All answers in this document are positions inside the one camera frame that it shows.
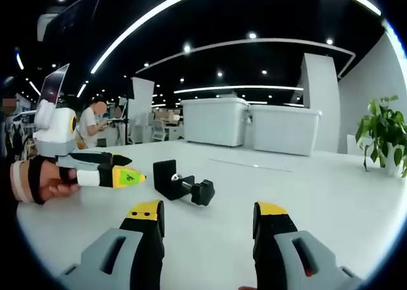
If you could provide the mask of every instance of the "white storage box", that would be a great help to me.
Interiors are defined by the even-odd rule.
[[[244,143],[249,104],[240,98],[181,101],[184,109],[184,138],[191,142],[223,146]]]
[[[255,150],[311,155],[322,113],[311,109],[251,106]]]

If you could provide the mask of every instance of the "potted plant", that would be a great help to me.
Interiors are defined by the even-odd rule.
[[[384,97],[379,102],[373,99],[368,106],[371,115],[363,116],[356,133],[356,143],[362,136],[370,136],[371,144],[361,145],[364,150],[364,168],[368,149],[373,147],[370,158],[380,167],[386,168],[389,175],[401,174],[407,176],[407,126],[400,111],[393,111],[389,104],[398,97]]]

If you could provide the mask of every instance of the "bin lid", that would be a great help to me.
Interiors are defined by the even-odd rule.
[[[264,106],[260,104],[250,105],[252,111],[279,111],[285,113],[305,113],[322,116],[319,110],[307,109],[303,107],[282,107],[282,106]]]
[[[249,103],[238,97],[228,97],[228,98],[206,98],[206,99],[188,99],[182,100],[181,105],[185,104],[224,104],[224,103],[240,103],[248,106]]]

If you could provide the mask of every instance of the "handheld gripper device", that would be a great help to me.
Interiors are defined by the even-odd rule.
[[[76,169],[81,186],[124,188],[146,179],[140,172],[125,167],[131,159],[111,153],[79,151],[76,145],[76,113],[57,108],[59,92],[69,64],[48,75],[43,83],[34,124],[33,138],[40,156],[56,159],[59,167]]]

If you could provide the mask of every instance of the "white tabletop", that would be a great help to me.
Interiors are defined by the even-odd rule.
[[[183,141],[104,148],[133,159],[145,183],[114,191],[84,187],[43,206],[20,204],[18,220],[53,275],[73,263],[135,204],[165,203],[162,289],[234,289],[256,285],[252,213],[258,200],[285,207],[299,230],[328,246],[362,278],[381,261],[406,214],[406,182],[377,167],[365,172],[360,156],[282,155]],[[153,163],[177,160],[177,171],[213,181],[208,207],[165,199],[154,189]]]

